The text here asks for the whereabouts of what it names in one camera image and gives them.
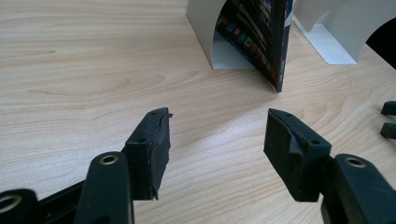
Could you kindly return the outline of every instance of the light wood grain surface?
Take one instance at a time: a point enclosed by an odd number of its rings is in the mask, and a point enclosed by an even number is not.
[[[212,70],[187,0],[0,0],[0,191],[40,199],[120,151],[137,123],[167,106],[170,161],[160,200],[136,223],[321,223],[265,157],[268,108],[293,113],[396,187],[396,142],[380,114],[396,72],[364,47],[358,65],[327,65],[292,25],[283,92],[256,70]]]

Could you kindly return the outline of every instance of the white stand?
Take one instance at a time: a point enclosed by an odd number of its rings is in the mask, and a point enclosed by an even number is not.
[[[297,0],[297,26],[329,64],[356,64],[367,39],[396,18],[395,0]]]
[[[227,40],[215,32],[216,22],[227,0],[190,0],[187,17],[213,69],[252,68]]]

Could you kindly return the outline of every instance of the book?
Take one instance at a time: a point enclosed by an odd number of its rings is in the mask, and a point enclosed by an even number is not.
[[[282,91],[292,0],[228,0],[216,32]]]

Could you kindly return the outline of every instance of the black clamp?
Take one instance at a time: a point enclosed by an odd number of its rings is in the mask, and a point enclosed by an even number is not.
[[[41,201],[30,189],[0,193],[0,223],[134,223],[133,200],[158,200],[169,161],[168,108],[147,113],[121,152],[91,162],[87,178]]]
[[[381,114],[385,116],[396,116],[396,101],[384,103]],[[396,139],[396,122],[385,122],[380,133],[385,138]]]
[[[297,202],[317,202],[326,224],[394,223],[396,191],[367,160],[332,158],[332,145],[292,114],[270,109],[264,153]]]

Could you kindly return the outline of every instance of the metal rivet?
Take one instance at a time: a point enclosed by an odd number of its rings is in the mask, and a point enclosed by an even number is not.
[[[354,167],[357,167],[357,168],[364,168],[364,167],[366,167],[366,163],[364,163],[363,161],[361,161],[361,160],[359,160],[359,159],[356,159],[356,158],[348,157],[348,158],[346,158],[346,162],[347,162],[349,165],[354,166]]]
[[[0,214],[5,213],[16,207],[22,201],[22,197],[17,194],[6,195],[0,198]]]
[[[118,156],[108,155],[108,156],[104,156],[102,159],[100,159],[99,163],[101,163],[102,165],[110,165],[110,164],[115,163],[118,159],[119,159]]]

